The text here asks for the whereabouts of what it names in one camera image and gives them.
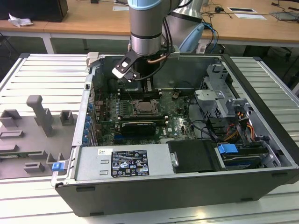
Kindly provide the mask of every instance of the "copper tube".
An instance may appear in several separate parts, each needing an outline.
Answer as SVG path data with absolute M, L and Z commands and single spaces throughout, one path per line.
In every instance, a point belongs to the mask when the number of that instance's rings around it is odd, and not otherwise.
M 163 60 L 165 60 L 166 59 L 166 55 L 164 55 L 164 56 L 162 56 L 162 57 L 160 57 L 160 58 L 158 58 L 158 59 L 156 59 L 156 60 L 147 60 L 147 62 L 149 63 L 149 64 L 156 64 L 156 63 L 158 63 L 158 62 L 160 62 L 160 61 L 163 61 Z

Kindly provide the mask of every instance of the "wooden desk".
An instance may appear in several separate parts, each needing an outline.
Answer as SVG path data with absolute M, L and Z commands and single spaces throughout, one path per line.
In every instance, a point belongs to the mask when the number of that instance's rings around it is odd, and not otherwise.
M 130 35 L 129 12 L 113 11 L 116 4 L 91 4 L 89 0 L 67 2 L 69 11 L 63 22 L 49 22 L 44 28 L 45 32 Z
M 281 11 L 272 6 L 275 0 L 213 0 L 227 7 L 253 8 L 258 14 Z M 129 12 L 113 11 L 114 3 L 91 4 L 89 0 L 68 0 L 69 11 L 61 23 L 33 21 L 33 26 L 17 28 L 8 21 L 0 21 L 0 32 L 12 36 L 37 36 L 44 41 L 48 53 L 54 53 L 51 38 L 128 40 L 130 35 Z M 286 10 L 299 7 L 298 3 L 280 1 Z M 203 7 L 202 11 L 214 11 L 215 6 Z M 218 43 L 237 45 L 299 47 L 299 24 L 277 22 L 271 15 L 267 20 L 239 19 L 234 14 L 214 14 L 212 24 L 219 33 Z M 212 35 L 205 30 L 202 40 L 208 42 Z
M 214 4 L 221 4 L 225 12 L 231 13 L 228 7 L 252 8 L 256 14 L 269 14 L 282 12 L 282 9 L 272 6 L 275 0 L 213 0 Z M 288 7 L 299 8 L 299 3 L 280 1 L 281 7 L 290 11 Z M 214 11 L 215 6 L 203 7 L 202 11 Z M 272 15 L 264 15 L 267 20 L 239 19 L 235 14 L 214 14 L 213 27 L 219 33 L 219 42 L 235 44 L 243 41 L 245 45 L 279 46 L 281 43 L 295 43 L 299 45 L 299 24 L 296 22 L 277 21 Z M 206 22 L 210 22 L 207 15 L 203 16 Z M 205 30 L 203 38 L 211 38 L 211 32 Z

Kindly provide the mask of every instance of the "warning label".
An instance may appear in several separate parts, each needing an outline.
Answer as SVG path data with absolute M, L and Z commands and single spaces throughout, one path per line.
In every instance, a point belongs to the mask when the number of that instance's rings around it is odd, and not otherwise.
M 112 152 L 111 176 L 145 176 L 150 175 L 146 150 Z

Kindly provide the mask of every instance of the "blue drive latch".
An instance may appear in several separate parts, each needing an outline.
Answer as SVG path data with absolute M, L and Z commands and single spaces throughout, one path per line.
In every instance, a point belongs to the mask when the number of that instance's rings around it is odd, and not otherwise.
M 235 144 L 221 144 L 218 146 L 220 154 L 223 153 L 238 153 L 238 149 Z
M 65 165 L 65 162 L 54 162 L 53 163 L 53 166 L 52 166 L 52 171 L 53 172 L 61 172 L 61 171 L 64 171 L 64 165 Z

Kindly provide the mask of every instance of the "metal rail table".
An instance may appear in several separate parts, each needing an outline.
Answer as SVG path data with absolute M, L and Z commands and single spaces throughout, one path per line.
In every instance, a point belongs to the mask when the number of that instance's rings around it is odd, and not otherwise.
M 41 94 L 55 113 L 71 105 L 78 112 L 84 88 L 86 55 L 35 55 L 19 59 L 0 83 L 0 112 L 17 107 L 22 115 L 30 108 L 20 104 L 29 94 Z M 245 77 L 299 144 L 299 101 L 263 63 L 250 57 L 232 57 Z M 233 84 L 242 97 L 238 86 Z M 99 217 L 77 217 L 50 184 L 51 177 L 0 180 L 0 222 L 76 224 L 213 223 L 270 224 L 299 222 L 299 182 L 283 185 L 255 202 L 219 204 Z

